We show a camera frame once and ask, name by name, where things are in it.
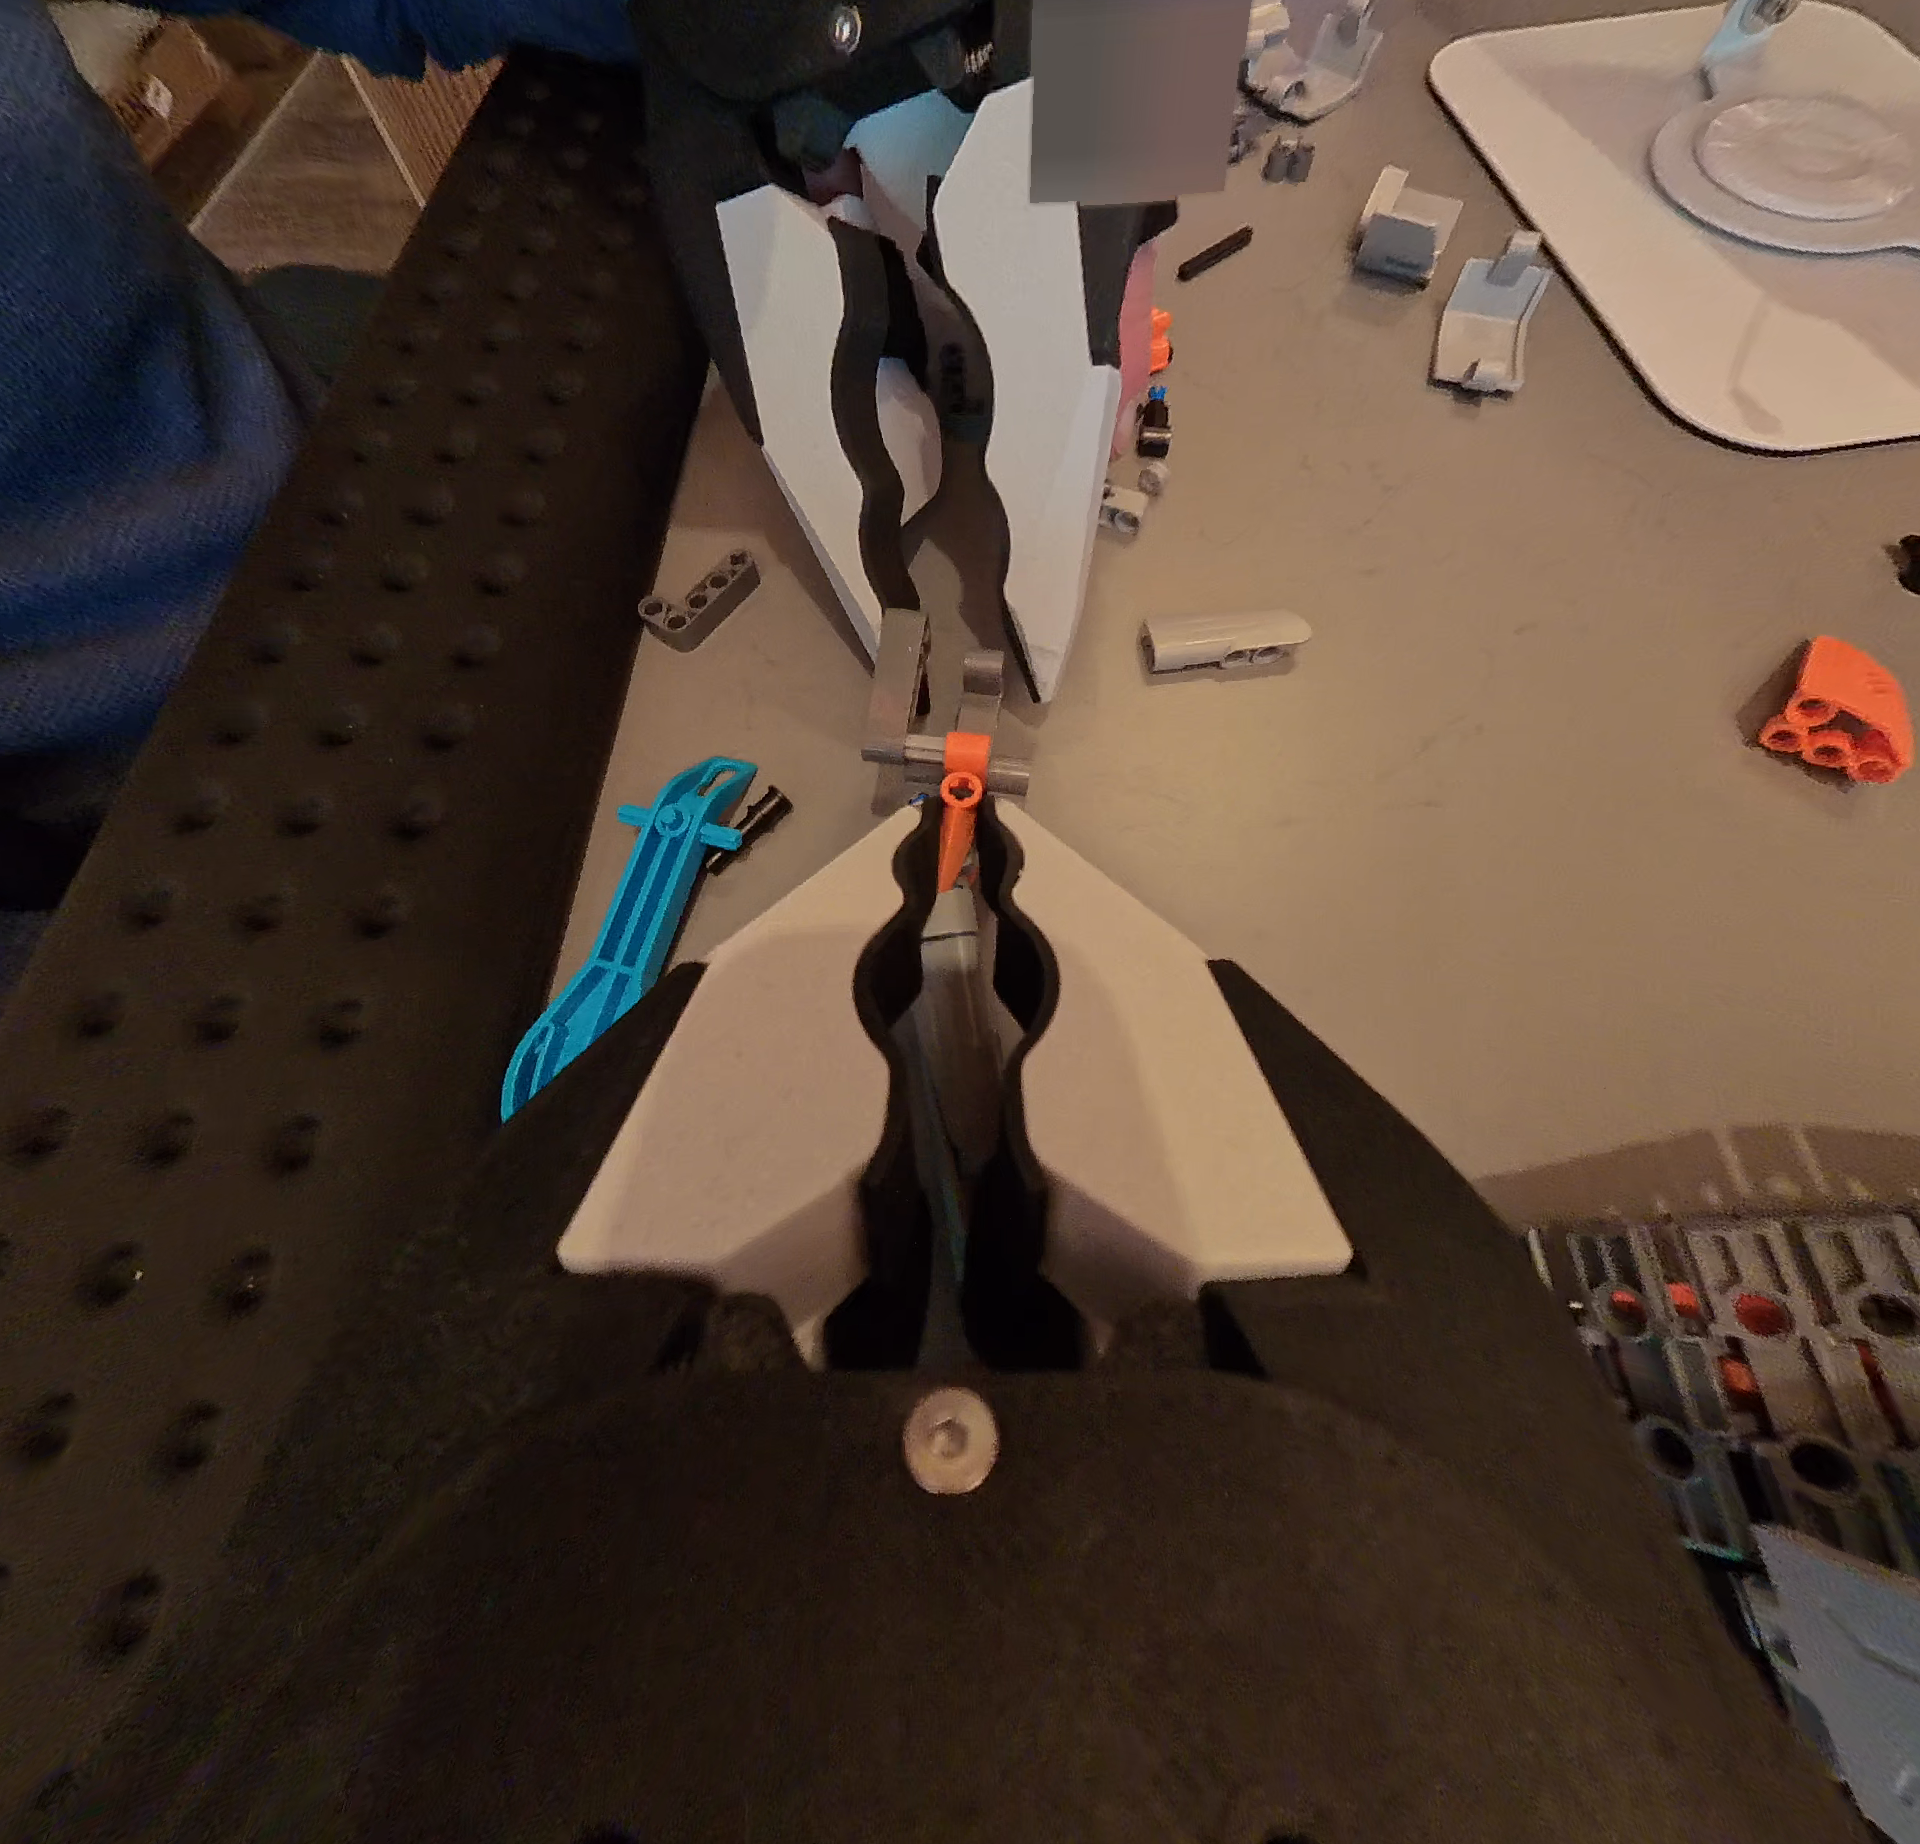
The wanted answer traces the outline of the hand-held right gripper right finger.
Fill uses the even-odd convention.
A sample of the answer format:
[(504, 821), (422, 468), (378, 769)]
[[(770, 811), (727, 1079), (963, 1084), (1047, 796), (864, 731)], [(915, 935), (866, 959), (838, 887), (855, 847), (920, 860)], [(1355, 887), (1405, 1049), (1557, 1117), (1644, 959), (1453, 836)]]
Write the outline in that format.
[(1017, 806), (995, 811), (982, 892), (1043, 1282), (1343, 1272), (1351, 1243), (1206, 954)]

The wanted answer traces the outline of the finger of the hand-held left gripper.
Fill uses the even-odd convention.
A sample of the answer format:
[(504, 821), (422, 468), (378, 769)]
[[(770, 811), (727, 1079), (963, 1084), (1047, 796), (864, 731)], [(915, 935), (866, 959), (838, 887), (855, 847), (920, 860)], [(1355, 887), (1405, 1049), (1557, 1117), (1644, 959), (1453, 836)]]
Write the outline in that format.
[(778, 184), (715, 209), (747, 363), (756, 441), (861, 649), (883, 600), (858, 550), (864, 487), (839, 439), (832, 367), (843, 322), (826, 212)]
[(1087, 598), (1119, 371), (1091, 352), (1077, 209), (1029, 195), (1033, 119), (1029, 79), (976, 105), (930, 198), (930, 237), (988, 358), (1005, 622), (1033, 699), (1051, 703)]

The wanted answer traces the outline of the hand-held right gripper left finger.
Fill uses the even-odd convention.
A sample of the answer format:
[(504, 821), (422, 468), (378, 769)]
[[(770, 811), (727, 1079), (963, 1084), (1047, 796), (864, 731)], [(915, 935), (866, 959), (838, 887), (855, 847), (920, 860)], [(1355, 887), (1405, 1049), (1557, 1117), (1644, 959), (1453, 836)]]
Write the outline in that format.
[(566, 1272), (720, 1294), (864, 1282), (858, 1182), (887, 1124), (884, 1052), (917, 990), (922, 885), (898, 862), (922, 862), (920, 829), (917, 810), (893, 811), (706, 955), (558, 1238)]

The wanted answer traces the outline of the grey orange brick assembly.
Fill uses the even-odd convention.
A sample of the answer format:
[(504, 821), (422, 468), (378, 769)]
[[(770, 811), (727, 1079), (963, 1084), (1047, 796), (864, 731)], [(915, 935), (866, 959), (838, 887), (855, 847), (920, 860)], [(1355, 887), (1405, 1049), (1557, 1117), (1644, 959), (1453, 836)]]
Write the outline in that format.
[(971, 773), (996, 801), (1026, 801), (1030, 765), (1002, 747), (1005, 656), (971, 651), (957, 700), (943, 725), (930, 687), (931, 637), (923, 610), (883, 610), (867, 719), (858, 755), (873, 771), (873, 815), (888, 815)]

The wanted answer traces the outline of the orange wedge brick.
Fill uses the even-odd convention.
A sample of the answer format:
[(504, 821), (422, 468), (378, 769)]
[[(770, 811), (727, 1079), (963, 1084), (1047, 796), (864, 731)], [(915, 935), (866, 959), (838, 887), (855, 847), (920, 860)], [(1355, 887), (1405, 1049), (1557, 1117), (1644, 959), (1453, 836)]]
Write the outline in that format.
[(953, 892), (972, 852), (976, 815), (990, 795), (990, 735), (948, 731), (943, 741), (936, 892)]
[(1914, 765), (1914, 726), (1901, 684), (1859, 648), (1813, 637), (1787, 699), (1754, 735), (1772, 757), (1851, 785), (1892, 785)]

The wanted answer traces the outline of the blue plastic brick tool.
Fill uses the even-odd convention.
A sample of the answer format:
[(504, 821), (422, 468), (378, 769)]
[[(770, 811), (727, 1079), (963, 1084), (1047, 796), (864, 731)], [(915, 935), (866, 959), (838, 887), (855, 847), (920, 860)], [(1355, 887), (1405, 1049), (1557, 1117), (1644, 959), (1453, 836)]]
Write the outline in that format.
[(733, 811), (756, 765), (710, 757), (672, 776), (647, 806), (615, 807), (635, 833), (584, 961), (522, 1032), (498, 1089), (508, 1123), (568, 1063), (579, 1058), (660, 978), (711, 852), (742, 848)]

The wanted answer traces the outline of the grey angled beam brick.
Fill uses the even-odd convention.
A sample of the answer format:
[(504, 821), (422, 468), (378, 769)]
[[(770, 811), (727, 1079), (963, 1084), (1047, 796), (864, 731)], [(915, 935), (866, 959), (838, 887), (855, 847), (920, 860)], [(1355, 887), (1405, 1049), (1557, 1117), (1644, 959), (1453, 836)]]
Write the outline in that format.
[(711, 632), (733, 617), (761, 582), (758, 561), (750, 550), (733, 550), (714, 563), (681, 596), (652, 594), (637, 606), (647, 637), (674, 654), (700, 649)]

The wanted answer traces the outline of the light grey angular panel brick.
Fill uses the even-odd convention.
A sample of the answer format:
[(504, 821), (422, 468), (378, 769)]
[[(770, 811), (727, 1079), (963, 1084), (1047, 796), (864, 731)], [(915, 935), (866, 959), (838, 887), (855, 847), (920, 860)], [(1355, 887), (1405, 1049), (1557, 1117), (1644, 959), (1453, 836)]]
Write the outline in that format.
[(1464, 201), (1417, 191), (1403, 168), (1385, 165), (1356, 218), (1355, 273), (1424, 290), (1462, 210)]

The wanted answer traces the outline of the light grey curved panel brick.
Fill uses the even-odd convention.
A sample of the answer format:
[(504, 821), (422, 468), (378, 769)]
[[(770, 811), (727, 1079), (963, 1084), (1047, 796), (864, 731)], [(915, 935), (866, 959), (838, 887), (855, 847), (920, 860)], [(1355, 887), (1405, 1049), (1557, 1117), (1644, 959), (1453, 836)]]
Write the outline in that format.
[(1517, 394), (1526, 335), (1548, 286), (1536, 231), (1512, 231), (1497, 258), (1469, 258), (1437, 319), (1428, 382), (1472, 396)]

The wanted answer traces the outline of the cardboard box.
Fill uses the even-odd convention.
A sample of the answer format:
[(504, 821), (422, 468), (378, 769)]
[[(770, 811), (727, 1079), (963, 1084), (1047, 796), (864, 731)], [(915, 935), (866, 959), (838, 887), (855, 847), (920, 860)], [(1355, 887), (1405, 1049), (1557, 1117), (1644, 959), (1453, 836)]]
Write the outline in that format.
[(226, 90), (231, 68), (182, 17), (162, 17), (106, 86), (104, 103), (146, 168), (158, 165)]

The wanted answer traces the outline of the grey tracked toy robot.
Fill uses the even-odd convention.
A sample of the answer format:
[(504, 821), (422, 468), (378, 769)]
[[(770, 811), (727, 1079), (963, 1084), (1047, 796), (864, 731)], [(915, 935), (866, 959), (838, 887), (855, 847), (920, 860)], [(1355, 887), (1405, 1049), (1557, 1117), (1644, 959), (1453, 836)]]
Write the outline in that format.
[(1763, 1686), (1859, 1815), (1916, 1839), (1916, 1217), (1526, 1245)]

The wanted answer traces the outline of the person's blue trouser leg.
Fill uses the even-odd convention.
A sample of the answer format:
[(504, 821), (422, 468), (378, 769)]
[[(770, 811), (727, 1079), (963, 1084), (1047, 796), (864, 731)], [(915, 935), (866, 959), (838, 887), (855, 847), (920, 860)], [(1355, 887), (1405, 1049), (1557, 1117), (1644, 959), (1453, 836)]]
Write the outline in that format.
[(276, 498), (312, 387), (42, 0), (1, 0), (5, 978)]

